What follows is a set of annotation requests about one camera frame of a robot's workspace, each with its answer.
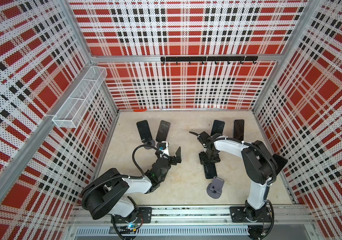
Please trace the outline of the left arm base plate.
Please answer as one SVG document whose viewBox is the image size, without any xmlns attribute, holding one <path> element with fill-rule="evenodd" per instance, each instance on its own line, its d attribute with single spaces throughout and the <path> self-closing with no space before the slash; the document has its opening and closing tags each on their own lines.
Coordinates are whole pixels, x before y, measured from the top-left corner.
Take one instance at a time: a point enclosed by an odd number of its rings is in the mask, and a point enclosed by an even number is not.
<svg viewBox="0 0 342 240">
<path fill-rule="evenodd" d="M 151 207 L 138 207 L 129 214 L 127 217 L 122 217 L 119 215 L 112 215 L 112 219 L 116 224 L 148 224 L 152 219 L 152 208 Z"/>
</svg>

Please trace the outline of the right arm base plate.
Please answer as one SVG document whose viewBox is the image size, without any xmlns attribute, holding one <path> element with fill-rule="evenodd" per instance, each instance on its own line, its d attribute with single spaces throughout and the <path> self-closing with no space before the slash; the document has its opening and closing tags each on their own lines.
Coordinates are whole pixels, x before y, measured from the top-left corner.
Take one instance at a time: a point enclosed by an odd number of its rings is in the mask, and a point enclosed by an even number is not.
<svg viewBox="0 0 342 240">
<path fill-rule="evenodd" d="M 271 223 L 272 215 L 268 207 L 254 210 L 251 207 L 230 207 L 230 217 L 233 223 Z"/>
</svg>

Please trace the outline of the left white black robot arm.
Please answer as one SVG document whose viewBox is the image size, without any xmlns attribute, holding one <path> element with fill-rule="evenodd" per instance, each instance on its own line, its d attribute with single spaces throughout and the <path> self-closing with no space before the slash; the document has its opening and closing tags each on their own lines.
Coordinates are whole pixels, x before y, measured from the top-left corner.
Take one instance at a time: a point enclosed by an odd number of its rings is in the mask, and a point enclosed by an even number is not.
<svg viewBox="0 0 342 240">
<path fill-rule="evenodd" d="M 156 151 L 157 160 L 150 170 L 143 171 L 135 159 L 136 152 L 141 148 Z M 132 160 L 140 176 L 123 175 L 116 168 L 111 168 L 82 190 L 81 207 L 89 211 L 93 220 L 105 215 L 118 215 L 133 222 L 139 215 L 139 207 L 129 194 L 150 194 L 157 190 L 165 181 L 171 166 L 182 162 L 181 147 L 171 156 L 167 141 L 161 142 L 159 147 L 140 145 L 133 150 Z"/>
</svg>

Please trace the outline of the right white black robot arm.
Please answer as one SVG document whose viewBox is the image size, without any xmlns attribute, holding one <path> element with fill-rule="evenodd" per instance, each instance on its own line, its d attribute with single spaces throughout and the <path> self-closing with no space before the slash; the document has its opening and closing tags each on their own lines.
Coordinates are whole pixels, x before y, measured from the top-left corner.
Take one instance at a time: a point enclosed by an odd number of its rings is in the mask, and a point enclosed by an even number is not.
<svg viewBox="0 0 342 240">
<path fill-rule="evenodd" d="M 261 141 L 247 143 L 221 134 L 209 136 L 206 132 L 195 134 L 203 145 L 200 152 L 201 165 L 204 166 L 207 179 L 217 176 L 216 163 L 221 161 L 219 153 L 226 152 L 243 160 L 246 173 L 251 179 L 249 196 L 245 202 L 243 217 L 256 222 L 265 211 L 269 188 L 276 181 L 278 164 Z"/>
</svg>

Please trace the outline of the grey phone stand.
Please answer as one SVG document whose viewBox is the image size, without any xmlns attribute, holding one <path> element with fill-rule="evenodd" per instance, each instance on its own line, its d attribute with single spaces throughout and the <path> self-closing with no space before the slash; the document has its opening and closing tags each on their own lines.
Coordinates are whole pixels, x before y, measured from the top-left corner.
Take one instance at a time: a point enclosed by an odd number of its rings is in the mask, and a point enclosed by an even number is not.
<svg viewBox="0 0 342 240">
<path fill-rule="evenodd" d="M 213 199 L 219 199 L 223 192 L 225 181 L 218 177 L 213 177 L 212 182 L 207 187 L 207 194 Z"/>
</svg>

